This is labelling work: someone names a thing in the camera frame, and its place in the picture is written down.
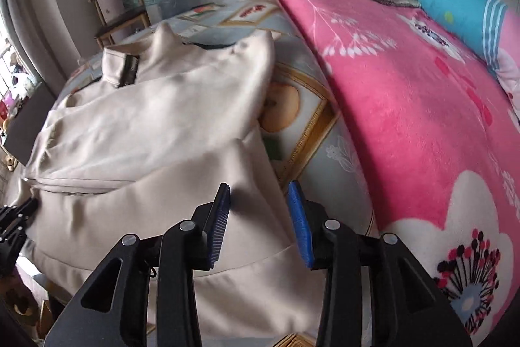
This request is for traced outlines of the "pink floral fleece blanket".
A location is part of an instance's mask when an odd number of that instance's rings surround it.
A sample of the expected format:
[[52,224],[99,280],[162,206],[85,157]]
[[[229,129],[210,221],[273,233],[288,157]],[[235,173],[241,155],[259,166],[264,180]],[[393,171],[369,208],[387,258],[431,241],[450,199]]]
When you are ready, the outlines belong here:
[[504,91],[421,10],[280,3],[338,101],[378,229],[411,249],[481,344],[519,288],[519,123]]

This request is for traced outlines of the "patterned light blue bedsheet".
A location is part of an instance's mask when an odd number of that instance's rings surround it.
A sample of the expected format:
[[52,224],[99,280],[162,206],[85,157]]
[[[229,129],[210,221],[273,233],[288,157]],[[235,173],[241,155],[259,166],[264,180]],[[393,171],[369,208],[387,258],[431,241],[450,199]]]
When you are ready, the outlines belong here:
[[333,217],[359,233],[373,232],[372,206],[350,134],[316,59],[276,0],[230,0],[201,25],[183,19],[162,24],[184,43],[206,50],[231,47],[256,30],[270,33],[274,66],[257,122],[282,193],[298,180]]

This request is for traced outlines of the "blue patterned pillow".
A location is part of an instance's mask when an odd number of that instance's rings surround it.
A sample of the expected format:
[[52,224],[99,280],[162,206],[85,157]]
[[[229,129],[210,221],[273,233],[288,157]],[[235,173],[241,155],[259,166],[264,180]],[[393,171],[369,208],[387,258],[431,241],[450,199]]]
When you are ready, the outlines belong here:
[[501,0],[418,0],[437,24],[468,46],[519,109],[519,15]]

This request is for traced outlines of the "cream jacket black trim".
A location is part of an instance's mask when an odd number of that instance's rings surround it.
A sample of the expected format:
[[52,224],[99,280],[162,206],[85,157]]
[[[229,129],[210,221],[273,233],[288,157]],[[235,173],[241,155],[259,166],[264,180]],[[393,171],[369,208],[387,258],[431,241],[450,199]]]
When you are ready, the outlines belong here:
[[75,292],[125,234],[163,234],[213,200],[232,205],[213,270],[195,276],[202,334],[269,337],[318,326],[323,277],[299,257],[258,117],[271,34],[189,45],[169,25],[103,52],[101,79],[47,115],[26,165],[40,208],[28,255]]

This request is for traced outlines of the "wooden shelf rack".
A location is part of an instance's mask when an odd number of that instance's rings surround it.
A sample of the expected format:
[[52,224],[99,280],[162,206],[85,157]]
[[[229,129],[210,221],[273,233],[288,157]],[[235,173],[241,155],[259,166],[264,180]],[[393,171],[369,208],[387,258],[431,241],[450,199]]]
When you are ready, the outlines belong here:
[[127,7],[124,0],[88,0],[97,11],[100,28],[94,35],[100,49],[114,45],[114,34],[130,30],[140,24],[142,28],[151,25],[145,0],[137,0],[135,6]]

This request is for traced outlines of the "grey curtain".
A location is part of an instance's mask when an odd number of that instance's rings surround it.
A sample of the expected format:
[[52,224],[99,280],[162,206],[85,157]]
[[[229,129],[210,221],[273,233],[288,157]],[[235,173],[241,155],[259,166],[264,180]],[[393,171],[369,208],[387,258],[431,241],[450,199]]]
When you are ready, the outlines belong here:
[[1,15],[17,53],[53,95],[79,59],[99,51],[99,21],[87,0],[1,0]]

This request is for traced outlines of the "dark grey cabinet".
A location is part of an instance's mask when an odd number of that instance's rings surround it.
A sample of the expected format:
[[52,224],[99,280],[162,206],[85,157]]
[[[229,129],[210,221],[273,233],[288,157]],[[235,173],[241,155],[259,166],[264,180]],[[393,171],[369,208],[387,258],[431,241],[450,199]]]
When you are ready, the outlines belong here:
[[45,83],[39,83],[7,128],[5,149],[22,165],[26,165],[35,139],[53,107],[56,97]]

